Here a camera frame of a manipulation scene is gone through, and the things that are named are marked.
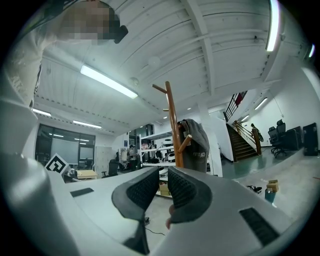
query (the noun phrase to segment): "wooden table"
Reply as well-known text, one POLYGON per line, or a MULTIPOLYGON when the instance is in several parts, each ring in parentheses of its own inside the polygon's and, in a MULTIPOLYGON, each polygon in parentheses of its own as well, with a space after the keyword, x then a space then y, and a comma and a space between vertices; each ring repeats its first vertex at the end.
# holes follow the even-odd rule
POLYGON ((78 180, 96 180, 98 174, 93 170, 77 170, 78 180))

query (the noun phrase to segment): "wooden coat rack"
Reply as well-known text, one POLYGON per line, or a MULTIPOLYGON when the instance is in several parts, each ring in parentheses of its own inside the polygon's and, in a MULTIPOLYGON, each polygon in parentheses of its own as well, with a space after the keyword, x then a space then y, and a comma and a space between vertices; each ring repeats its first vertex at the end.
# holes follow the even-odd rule
POLYGON ((179 129, 179 124, 177 122, 177 116, 176 116, 176 109, 175 109, 175 103, 174 98, 172 96, 171 86, 168 81, 165 82, 165 89, 162 89, 161 87, 153 84, 153 88, 157 89, 158 91, 166 94, 166 99, 168 101, 169 108, 164 109, 163 111, 169 112, 169 119, 170 119, 170 125, 172 130, 172 140, 173 140, 173 150, 174 150, 174 157, 175 157, 175 165, 177 167, 184 167, 184 159, 182 152, 186 148, 186 146, 189 144, 189 142, 192 140, 192 136, 189 134, 181 144, 181 136, 179 129))

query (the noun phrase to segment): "cardboard box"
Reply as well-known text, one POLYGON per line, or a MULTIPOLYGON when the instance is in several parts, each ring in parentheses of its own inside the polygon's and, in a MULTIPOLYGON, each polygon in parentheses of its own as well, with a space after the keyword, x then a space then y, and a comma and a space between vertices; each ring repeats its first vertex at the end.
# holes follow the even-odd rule
POLYGON ((277 179, 269 180, 269 183, 266 185, 266 189, 270 192, 278 192, 279 184, 277 179))
POLYGON ((170 196, 170 191, 169 191, 169 188, 168 188, 168 184, 166 184, 164 182, 161 182, 159 184, 159 190, 160 190, 160 194, 162 196, 170 196))

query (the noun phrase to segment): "staircase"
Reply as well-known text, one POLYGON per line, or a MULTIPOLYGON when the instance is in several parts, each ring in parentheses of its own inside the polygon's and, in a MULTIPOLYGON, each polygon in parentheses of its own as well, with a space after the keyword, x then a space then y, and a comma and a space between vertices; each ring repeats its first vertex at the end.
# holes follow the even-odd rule
POLYGON ((250 146, 233 128, 231 128, 230 125, 227 124, 226 127, 231 141, 234 162, 258 156, 253 147, 250 146))

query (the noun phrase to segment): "hand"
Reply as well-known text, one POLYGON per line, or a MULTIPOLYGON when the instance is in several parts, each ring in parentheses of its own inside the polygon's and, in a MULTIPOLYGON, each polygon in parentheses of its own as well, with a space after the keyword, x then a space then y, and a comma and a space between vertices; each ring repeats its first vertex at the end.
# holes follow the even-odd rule
MULTIPOLYGON (((170 207, 169 207, 169 213, 170 215, 172 215, 175 211, 175 206, 172 204, 170 207)), ((171 225, 171 218, 168 218, 166 221, 165 221, 165 226, 166 228, 169 230, 170 229, 170 225, 171 225)))

